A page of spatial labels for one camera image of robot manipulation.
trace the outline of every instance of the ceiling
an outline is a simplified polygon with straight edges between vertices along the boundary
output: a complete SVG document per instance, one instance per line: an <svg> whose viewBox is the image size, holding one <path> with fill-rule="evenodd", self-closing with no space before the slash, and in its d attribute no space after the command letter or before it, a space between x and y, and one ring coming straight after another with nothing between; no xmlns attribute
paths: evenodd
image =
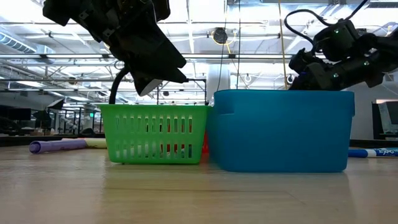
<svg viewBox="0 0 398 224"><path fill-rule="evenodd" d="M302 48L309 49L311 45L301 37L296 37L286 27L280 28L280 18L297 9L310 9L322 15L329 23L350 15L361 0L284 0L280 7L275 0L241 0L239 13L238 0L170 0L171 16L158 23L164 34L174 46L186 55L198 54L238 54L252 55L242 60L239 71L245 78L239 80L239 88L279 89L284 87L284 63L282 59L282 43L286 54L294 54ZM91 82L79 82L76 85L67 82L45 82L42 85L49 89L62 88L108 89L111 82L93 82L94 79L112 79L117 74L120 64L115 66L114 59L73 59L73 54L108 54L109 51L102 43L93 40L87 30L70 21L66 27L59 26L42 16L43 0L0 0L0 34L6 33L27 46L41 45L47 47L47 52L54 54L70 54L69 58L58 58L49 63L39 63L32 59L13 58L3 63L0 76L3 78L26 78L67 80L92 79ZM370 1L363 10L360 10L352 19L357 28L366 28L376 35L387 35L393 31L398 21L398 1ZM241 26L239 33L239 15ZM320 22L308 13L295 14L289 17L289 24L299 32L313 37L323 28ZM212 32L216 27L226 26L229 35L229 45L222 46L214 42ZM9 46L0 44L0 54L21 54ZM265 58L264 55L275 55ZM220 63L219 59L192 59L182 69L188 78L206 78L209 75L209 66ZM237 61L224 61L231 72L231 79L236 80ZM10 68L24 68L26 71ZM287 74L294 74L287 68ZM138 97L133 90L131 79L123 82L119 100L123 103L155 103L156 96ZM38 88L21 83L11 83L11 88ZM184 85L169 83L165 90L195 90L170 91L169 96L162 96L163 103L181 102L192 103L204 101L203 82L190 82ZM236 88L236 81L231 82ZM98 91L78 93L91 101L106 101L108 91L103 94ZM68 96L75 92L53 91Z"/></svg>

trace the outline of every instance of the green basket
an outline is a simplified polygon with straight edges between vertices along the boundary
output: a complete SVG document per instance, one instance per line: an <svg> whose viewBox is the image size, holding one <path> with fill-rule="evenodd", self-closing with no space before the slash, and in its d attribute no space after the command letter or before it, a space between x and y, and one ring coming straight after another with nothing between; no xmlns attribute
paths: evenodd
<svg viewBox="0 0 398 224"><path fill-rule="evenodd" d="M197 164L207 106L101 105L112 162Z"/></svg>

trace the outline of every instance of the white wall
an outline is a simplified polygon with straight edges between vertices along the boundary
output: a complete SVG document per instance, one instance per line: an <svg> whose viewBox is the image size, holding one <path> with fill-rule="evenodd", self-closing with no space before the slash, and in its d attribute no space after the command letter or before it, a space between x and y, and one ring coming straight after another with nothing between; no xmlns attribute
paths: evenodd
<svg viewBox="0 0 398 224"><path fill-rule="evenodd" d="M374 88L368 88L365 83L361 83L347 90L355 93L356 114L351 139L373 139L372 102L398 99L398 83L385 83Z"/></svg>
<svg viewBox="0 0 398 224"><path fill-rule="evenodd" d="M0 93L0 105L44 110L46 106L59 98L50 95L39 95L37 92L28 92L28 97L19 93Z"/></svg>

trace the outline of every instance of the desk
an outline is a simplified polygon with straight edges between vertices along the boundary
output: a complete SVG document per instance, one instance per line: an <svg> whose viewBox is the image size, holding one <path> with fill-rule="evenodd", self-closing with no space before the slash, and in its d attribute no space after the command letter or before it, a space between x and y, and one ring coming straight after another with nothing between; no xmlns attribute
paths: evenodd
<svg viewBox="0 0 398 224"><path fill-rule="evenodd" d="M130 166L105 150L0 150L1 223L397 223L398 160L340 174L236 174Z"/></svg>

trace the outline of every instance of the wooden table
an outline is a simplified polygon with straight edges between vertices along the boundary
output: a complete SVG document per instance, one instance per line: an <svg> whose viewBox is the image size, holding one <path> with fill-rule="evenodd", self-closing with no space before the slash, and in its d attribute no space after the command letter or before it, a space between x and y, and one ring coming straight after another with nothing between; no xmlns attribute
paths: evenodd
<svg viewBox="0 0 398 224"><path fill-rule="evenodd" d="M0 223L398 223L398 160L340 174L112 164L105 150L0 148Z"/></svg>

